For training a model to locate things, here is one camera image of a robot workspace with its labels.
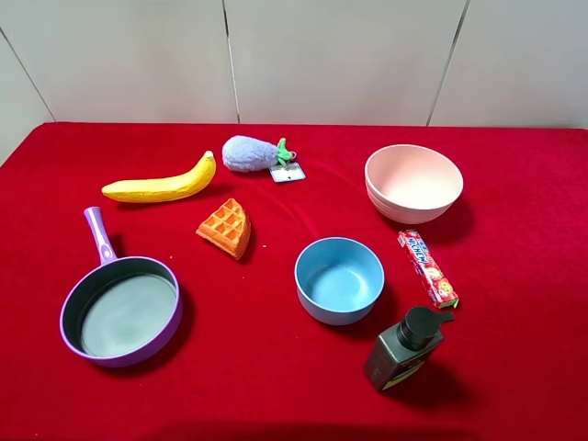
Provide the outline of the orange toy waffle wedge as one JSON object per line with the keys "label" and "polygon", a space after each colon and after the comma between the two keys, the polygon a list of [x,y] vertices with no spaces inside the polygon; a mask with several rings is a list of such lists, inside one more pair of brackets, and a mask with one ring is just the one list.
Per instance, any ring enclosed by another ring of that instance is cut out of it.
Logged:
{"label": "orange toy waffle wedge", "polygon": [[251,222],[243,206],[234,198],[229,198],[200,223],[196,234],[235,260],[240,260],[249,243],[251,230]]}

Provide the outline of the white product tag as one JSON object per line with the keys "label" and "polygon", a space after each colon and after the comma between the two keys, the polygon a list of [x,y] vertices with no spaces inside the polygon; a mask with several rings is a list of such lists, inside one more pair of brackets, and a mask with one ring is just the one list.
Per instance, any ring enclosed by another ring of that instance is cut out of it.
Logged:
{"label": "white product tag", "polygon": [[277,164],[270,167],[269,172],[276,183],[294,182],[306,178],[306,175],[298,163],[289,163],[286,165]]}

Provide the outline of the dark pump bottle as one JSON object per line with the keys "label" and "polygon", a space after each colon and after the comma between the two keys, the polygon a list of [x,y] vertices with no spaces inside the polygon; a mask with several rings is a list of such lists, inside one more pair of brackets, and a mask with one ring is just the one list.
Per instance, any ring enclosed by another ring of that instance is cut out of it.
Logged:
{"label": "dark pump bottle", "polygon": [[409,309],[400,322],[378,335],[364,366],[371,385],[384,391],[410,377],[444,340],[441,326],[454,319],[452,311]]}

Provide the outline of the blue bowl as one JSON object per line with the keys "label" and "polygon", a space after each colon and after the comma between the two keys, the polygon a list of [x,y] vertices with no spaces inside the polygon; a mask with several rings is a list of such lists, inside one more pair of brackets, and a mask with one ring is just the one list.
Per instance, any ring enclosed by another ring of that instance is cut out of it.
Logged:
{"label": "blue bowl", "polygon": [[345,237],[326,237],[306,246],[296,260],[294,278],[305,311],[333,326],[362,320],[385,285],[376,254]]}

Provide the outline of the purple toy frying pan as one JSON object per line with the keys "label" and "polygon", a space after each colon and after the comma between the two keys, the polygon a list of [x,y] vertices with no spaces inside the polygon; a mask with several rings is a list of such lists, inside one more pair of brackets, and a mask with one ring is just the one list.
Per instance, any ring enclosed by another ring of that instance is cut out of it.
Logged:
{"label": "purple toy frying pan", "polygon": [[72,288],[62,305],[61,337],[78,356],[104,368],[126,368],[157,354],[183,315],[178,280],[146,256],[118,257],[101,210],[84,211],[100,265]]}

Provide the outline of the red candy stick pack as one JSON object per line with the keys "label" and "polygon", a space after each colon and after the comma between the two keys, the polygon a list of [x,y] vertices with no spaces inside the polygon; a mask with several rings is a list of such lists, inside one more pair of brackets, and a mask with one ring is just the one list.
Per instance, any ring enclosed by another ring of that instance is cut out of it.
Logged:
{"label": "red candy stick pack", "polygon": [[456,308],[459,297],[432,257],[421,235],[415,230],[401,231],[398,242],[406,253],[433,304],[443,309]]}

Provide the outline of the yellow toy banana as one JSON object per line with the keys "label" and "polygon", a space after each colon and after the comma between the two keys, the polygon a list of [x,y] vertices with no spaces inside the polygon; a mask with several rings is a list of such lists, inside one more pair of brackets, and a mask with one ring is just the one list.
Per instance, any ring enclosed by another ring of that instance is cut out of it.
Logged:
{"label": "yellow toy banana", "polygon": [[212,151],[205,151],[198,163],[182,175],[165,178],[120,180],[102,187],[102,194],[117,202],[160,203],[191,197],[203,190],[216,173]]}

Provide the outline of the red tablecloth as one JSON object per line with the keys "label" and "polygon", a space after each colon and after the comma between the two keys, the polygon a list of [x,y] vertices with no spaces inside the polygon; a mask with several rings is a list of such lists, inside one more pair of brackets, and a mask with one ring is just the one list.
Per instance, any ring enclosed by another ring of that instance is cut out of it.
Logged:
{"label": "red tablecloth", "polygon": [[[229,170],[243,135],[275,144],[306,178]],[[428,305],[365,190],[377,149],[449,157],[457,202],[419,233],[458,292],[444,342],[384,393],[363,366],[377,335]],[[191,170],[197,194],[126,203],[102,187]],[[251,235],[240,260],[198,236],[229,198]],[[158,355],[105,369],[63,343],[59,315],[98,258],[84,210],[101,208],[115,250],[167,263],[183,320]],[[300,304],[294,266],[345,237],[379,258],[384,288],[359,322],[333,326]],[[50,123],[1,168],[1,437],[4,440],[584,440],[587,437],[587,133],[267,125]]]}

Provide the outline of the grey plush eggplant toy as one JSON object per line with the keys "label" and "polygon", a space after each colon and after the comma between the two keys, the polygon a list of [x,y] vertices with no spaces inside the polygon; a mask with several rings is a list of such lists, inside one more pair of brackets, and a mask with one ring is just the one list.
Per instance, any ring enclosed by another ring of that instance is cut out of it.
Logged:
{"label": "grey plush eggplant toy", "polygon": [[223,164],[233,172],[249,173],[277,165],[275,144],[243,135],[228,139],[222,146]]}

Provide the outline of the pink bowl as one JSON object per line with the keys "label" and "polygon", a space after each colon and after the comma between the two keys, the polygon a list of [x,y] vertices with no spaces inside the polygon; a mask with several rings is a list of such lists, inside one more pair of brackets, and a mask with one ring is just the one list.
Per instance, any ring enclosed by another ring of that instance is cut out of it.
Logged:
{"label": "pink bowl", "polygon": [[373,152],[364,175],[367,195],[376,210],[409,225],[440,217],[464,187],[463,176],[451,160],[412,144],[394,144]]}

